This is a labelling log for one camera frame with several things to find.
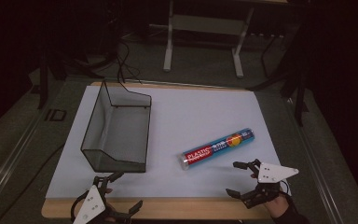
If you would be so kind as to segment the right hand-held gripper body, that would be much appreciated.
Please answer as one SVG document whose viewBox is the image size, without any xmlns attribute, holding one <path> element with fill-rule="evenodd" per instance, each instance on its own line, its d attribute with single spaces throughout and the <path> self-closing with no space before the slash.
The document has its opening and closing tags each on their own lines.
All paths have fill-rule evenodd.
<svg viewBox="0 0 358 224">
<path fill-rule="evenodd" d="M 248 209 L 277 198 L 281 191 L 281 182 L 299 173 L 296 168 L 259 160 L 246 162 L 244 167 L 250 169 L 257 180 L 254 190 L 241 195 L 241 200 Z"/>
</svg>

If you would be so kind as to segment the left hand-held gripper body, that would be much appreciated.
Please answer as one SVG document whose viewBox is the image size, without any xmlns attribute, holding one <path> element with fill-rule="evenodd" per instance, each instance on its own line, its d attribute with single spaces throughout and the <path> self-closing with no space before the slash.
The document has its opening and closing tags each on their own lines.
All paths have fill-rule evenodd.
<svg viewBox="0 0 358 224">
<path fill-rule="evenodd" d="M 116 223 L 104 221 L 107 215 L 105 205 L 105 190 L 108 189 L 107 177 L 95 176 L 89 190 L 80 195 L 72 205 L 73 224 L 129 224 L 131 216 L 118 212 L 116 209 L 111 214 Z"/>
</svg>

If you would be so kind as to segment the blue plastic wrap roll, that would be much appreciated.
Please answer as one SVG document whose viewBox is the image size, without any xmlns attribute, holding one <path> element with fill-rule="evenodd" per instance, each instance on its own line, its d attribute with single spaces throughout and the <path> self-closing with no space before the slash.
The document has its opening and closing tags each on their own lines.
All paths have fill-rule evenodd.
<svg viewBox="0 0 358 224">
<path fill-rule="evenodd" d="M 187 170 L 190 167 L 226 153 L 233 148 L 250 143 L 254 139 L 254 131 L 249 128 L 229 134 L 210 143 L 183 152 L 179 156 L 181 166 L 184 170 Z"/>
</svg>

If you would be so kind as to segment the black wire mesh basket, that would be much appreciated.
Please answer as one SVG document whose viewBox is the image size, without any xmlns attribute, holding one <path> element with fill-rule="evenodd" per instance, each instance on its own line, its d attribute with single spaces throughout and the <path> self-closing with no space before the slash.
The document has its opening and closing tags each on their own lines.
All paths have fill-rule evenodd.
<svg viewBox="0 0 358 224">
<path fill-rule="evenodd" d="M 81 145 L 93 171 L 146 171 L 151 107 L 147 94 L 101 84 Z"/>
</svg>

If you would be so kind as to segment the person's left hand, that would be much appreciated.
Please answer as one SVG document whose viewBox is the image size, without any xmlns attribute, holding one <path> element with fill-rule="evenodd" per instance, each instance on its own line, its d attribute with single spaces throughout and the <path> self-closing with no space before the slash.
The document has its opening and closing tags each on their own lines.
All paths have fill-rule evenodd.
<svg viewBox="0 0 358 224">
<path fill-rule="evenodd" d="M 106 194 L 109 194 L 111 193 L 113 190 L 108 188 L 105 190 L 105 195 Z M 115 208 L 110 204 L 110 203 L 106 203 L 105 205 L 105 211 L 107 211 L 107 215 L 106 217 L 104 218 L 104 221 L 107 221 L 107 222 L 111 222 L 111 223 L 116 223 L 116 219 L 112 216 L 112 212 L 115 211 Z"/>
</svg>

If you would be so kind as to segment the person's right hand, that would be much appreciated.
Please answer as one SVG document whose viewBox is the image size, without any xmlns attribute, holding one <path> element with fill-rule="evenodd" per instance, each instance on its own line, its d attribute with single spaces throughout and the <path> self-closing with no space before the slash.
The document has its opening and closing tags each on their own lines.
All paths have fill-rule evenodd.
<svg viewBox="0 0 358 224">
<path fill-rule="evenodd" d="M 289 202 L 287 201 L 285 195 L 280 193 L 275 199 L 264 203 L 264 206 L 272 218 L 278 218 L 281 217 L 289 208 Z"/>
</svg>

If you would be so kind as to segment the white table mat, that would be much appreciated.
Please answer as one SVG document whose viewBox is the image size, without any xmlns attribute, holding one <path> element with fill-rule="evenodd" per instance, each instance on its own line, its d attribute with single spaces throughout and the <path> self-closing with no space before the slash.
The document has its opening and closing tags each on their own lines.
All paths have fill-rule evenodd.
<svg viewBox="0 0 358 224">
<path fill-rule="evenodd" d="M 250 91 L 141 88 L 152 98 L 146 170 L 112 183 L 116 198 L 223 197 L 227 189 L 251 190 L 249 172 L 235 161 L 277 164 L 279 158 L 255 95 Z M 179 155 L 244 128 L 255 140 L 187 170 Z"/>
</svg>

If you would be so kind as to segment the black stand leg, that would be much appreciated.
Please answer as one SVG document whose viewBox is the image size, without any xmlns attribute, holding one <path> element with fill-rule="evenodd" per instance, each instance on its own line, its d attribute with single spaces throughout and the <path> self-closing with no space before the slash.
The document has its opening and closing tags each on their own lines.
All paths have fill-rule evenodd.
<svg viewBox="0 0 358 224">
<path fill-rule="evenodd" d="M 39 109 L 42 109 L 48 100 L 48 59 L 44 47 L 40 49 L 39 73 Z"/>
<path fill-rule="evenodd" d="M 302 111 L 304 105 L 304 95 L 307 82 L 307 72 L 302 72 L 298 76 L 297 85 L 296 85 L 296 105 L 295 105 L 295 120 L 299 127 L 303 126 L 302 122 Z"/>
</svg>

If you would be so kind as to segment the metal floor rail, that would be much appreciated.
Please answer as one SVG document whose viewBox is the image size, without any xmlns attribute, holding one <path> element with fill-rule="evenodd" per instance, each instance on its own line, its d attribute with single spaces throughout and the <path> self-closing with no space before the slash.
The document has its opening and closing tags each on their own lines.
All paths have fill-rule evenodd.
<svg viewBox="0 0 358 224">
<path fill-rule="evenodd" d="M 15 106 L 0 119 L 0 193 L 29 146 L 46 108 Z"/>
<path fill-rule="evenodd" d="M 343 224 L 343 219 L 337 209 L 334 197 L 331 194 L 331 190 L 324 178 L 323 170 L 321 169 L 320 163 L 313 152 L 310 138 L 304 129 L 304 125 L 300 126 L 299 122 L 295 118 L 295 103 L 291 98 L 283 98 L 282 100 L 287 112 L 289 113 L 289 119 L 294 123 L 295 129 L 302 141 L 310 173 L 324 205 L 329 222 L 330 224 Z"/>
</svg>

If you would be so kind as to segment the white metal stand frame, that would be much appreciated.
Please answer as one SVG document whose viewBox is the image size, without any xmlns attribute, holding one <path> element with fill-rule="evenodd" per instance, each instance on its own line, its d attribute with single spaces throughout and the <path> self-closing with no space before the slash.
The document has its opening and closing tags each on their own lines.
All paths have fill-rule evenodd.
<svg viewBox="0 0 358 224">
<path fill-rule="evenodd" d="M 237 45 L 231 49 L 231 55 L 237 78 L 244 77 L 240 53 L 244 39 L 249 29 L 250 21 L 255 12 L 253 7 L 248 9 L 246 18 L 243 21 L 175 14 L 173 12 L 173 8 L 174 0 L 170 0 L 168 16 L 168 38 L 163 63 L 163 70 L 165 72 L 170 72 L 172 68 L 173 31 L 180 30 L 219 35 L 236 35 L 239 40 Z"/>
</svg>

